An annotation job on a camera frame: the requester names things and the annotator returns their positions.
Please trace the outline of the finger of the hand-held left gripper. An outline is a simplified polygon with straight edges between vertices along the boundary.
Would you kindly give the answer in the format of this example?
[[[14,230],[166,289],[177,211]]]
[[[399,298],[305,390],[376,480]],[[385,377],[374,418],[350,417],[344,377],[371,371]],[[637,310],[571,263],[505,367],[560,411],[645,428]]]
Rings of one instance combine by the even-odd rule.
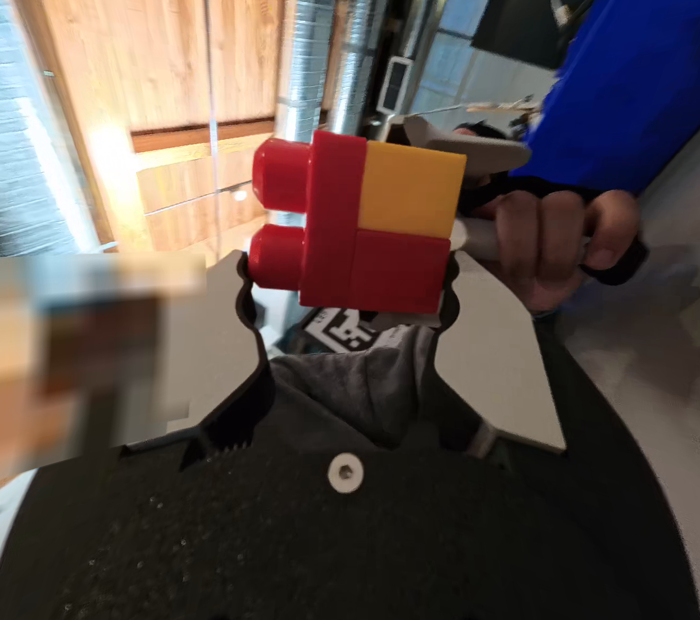
[[[391,330],[399,326],[423,326],[431,329],[441,327],[438,313],[379,312],[373,318],[373,330]]]
[[[524,143],[454,134],[421,116],[403,117],[402,127],[411,146],[465,156],[468,178],[507,173],[523,167],[531,157]]]

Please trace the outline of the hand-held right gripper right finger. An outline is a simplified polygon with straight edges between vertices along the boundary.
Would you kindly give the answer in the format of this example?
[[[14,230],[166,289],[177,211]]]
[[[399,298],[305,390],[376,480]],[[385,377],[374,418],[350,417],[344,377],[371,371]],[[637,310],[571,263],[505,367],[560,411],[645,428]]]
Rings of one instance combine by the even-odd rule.
[[[517,296],[466,252],[450,289],[459,303],[436,343],[436,375],[478,420],[463,450],[486,457],[497,439],[563,453],[566,440],[536,337]]]

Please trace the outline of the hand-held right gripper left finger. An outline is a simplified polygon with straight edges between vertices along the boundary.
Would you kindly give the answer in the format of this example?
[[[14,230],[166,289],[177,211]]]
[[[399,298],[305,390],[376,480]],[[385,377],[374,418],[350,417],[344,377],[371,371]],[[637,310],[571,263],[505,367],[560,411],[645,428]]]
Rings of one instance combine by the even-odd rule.
[[[125,444],[123,457],[183,444],[185,469],[252,445],[274,403],[274,384],[255,326],[248,260],[232,251],[206,270],[194,293],[165,304],[155,395],[167,432]]]

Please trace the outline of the red tall toy block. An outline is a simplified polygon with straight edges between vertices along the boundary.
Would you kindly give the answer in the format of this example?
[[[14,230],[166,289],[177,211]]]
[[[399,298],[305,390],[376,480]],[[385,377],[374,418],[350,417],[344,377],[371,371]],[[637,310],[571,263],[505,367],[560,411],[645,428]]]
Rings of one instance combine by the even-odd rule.
[[[345,307],[437,313],[450,250],[449,239],[358,230]]]

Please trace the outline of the yellow toy block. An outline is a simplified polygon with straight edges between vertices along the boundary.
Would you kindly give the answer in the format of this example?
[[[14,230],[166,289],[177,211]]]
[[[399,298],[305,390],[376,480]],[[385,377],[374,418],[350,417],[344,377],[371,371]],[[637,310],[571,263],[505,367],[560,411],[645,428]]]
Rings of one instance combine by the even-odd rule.
[[[448,239],[466,163],[453,152],[369,141],[358,228]]]

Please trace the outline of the red two-stud toy block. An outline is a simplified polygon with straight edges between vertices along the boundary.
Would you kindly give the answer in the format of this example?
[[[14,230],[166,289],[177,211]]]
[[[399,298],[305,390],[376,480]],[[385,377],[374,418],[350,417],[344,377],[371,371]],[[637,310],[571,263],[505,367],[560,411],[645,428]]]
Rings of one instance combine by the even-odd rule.
[[[311,143],[269,138],[253,156],[252,188],[265,210],[302,214],[303,227],[263,225],[248,275],[261,288],[295,291],[303,307],[349,306],[349,283],[367,142],[316,131]]]

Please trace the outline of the blue divided plastic bin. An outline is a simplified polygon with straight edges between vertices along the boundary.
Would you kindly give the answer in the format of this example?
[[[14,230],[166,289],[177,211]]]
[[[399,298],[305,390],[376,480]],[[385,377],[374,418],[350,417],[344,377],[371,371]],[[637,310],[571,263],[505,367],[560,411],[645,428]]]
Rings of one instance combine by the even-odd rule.
[[[511,183],[638,194],[699,130],[699,0],[594,0]]]

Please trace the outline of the grey desk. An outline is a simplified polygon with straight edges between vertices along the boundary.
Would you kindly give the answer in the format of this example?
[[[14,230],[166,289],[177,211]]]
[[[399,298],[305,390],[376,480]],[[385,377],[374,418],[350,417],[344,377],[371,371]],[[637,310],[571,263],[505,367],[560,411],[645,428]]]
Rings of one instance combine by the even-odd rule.
[[[699,135],[641,197],[650,254],[587,285],[559,335],[629,427],[687,536],[699,529]]]

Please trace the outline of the person's left hand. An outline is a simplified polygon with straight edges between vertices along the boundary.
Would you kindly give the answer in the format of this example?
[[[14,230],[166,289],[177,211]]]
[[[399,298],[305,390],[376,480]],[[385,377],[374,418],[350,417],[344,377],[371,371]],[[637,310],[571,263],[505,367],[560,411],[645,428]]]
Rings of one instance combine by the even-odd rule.
[[[500,195],[472,216],[495,222],[499,261],[486,265],[534,315],[556,310],[583,283],[583,268],[613,268],[640,231],[640,208],[625,191],[591,202],[573,191],[538,199]]]

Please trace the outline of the wooden board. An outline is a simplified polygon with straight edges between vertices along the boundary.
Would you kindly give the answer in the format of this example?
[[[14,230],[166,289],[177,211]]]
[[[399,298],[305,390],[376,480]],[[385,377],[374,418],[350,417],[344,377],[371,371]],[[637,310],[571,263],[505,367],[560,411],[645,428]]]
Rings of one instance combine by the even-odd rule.
[[[516,101],[508,102],[470,102],[464,105],[468,112],[517,112],[523,113],[526,116],[534,116],[541,112],[542,101],[533,100],[532,97],[526,97]]]

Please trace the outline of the printed tag board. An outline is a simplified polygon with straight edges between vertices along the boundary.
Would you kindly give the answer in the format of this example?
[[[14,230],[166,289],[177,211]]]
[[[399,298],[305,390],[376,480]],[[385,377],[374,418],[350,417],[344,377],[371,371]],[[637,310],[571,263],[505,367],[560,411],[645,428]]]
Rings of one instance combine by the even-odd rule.
[[[356,309],[318,308],[301,324],[302,331],[333,353],[363,351],[375,345],[380,333],[361,324]]]

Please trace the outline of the large silver air duct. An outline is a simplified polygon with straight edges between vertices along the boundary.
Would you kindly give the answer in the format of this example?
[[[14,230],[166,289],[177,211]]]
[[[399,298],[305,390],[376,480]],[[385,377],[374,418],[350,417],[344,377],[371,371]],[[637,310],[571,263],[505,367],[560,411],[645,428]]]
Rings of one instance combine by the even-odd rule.
[[[285,0],[275,136],[311,143],[319,125],[337,0]]]

